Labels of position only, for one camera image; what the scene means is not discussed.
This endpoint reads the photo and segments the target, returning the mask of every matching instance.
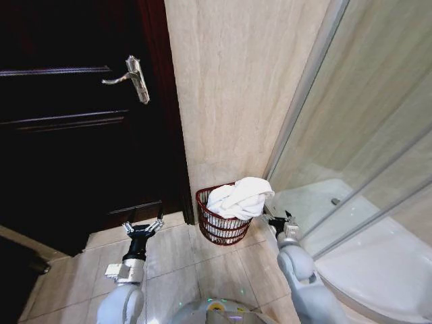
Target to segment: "red wicker basket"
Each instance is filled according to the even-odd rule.
[[[222,216],[207,209],[209,194],[214,186],[198,190],[196,192],[196,202],[198,203],[198,220],[201,233],[210,242],[218,245],[232,245],[239,242],[247,233],[251,219],[242,221],[238,218],[225,219]]]

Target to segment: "shower enclosure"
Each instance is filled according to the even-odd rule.
[[[283,130],[267,208],[343,301],[432,323],[432,1],[331,1]]]

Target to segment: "door handle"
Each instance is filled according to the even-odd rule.
[[[102,80],[102,83],[112,85],[123,82],[127,79],[131,79],[134,83],[140,101],[146,105],[150,101],[150,96],[147,90],[146,82],[144,81],[144,75],[142,74],[140,60],[131,55],[126,60],[126,66],[128,67],[129,72],[127,72],[124,76],[114,80]]]

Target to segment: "shower drain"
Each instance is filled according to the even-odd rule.
[[[338,203],[340,203],[340,199],[333,198],[331,199],[331,203],[336,206]]]

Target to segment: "beige marble wall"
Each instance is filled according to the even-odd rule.
[[[329,0],[165,0],[192,195],[263,175]]]

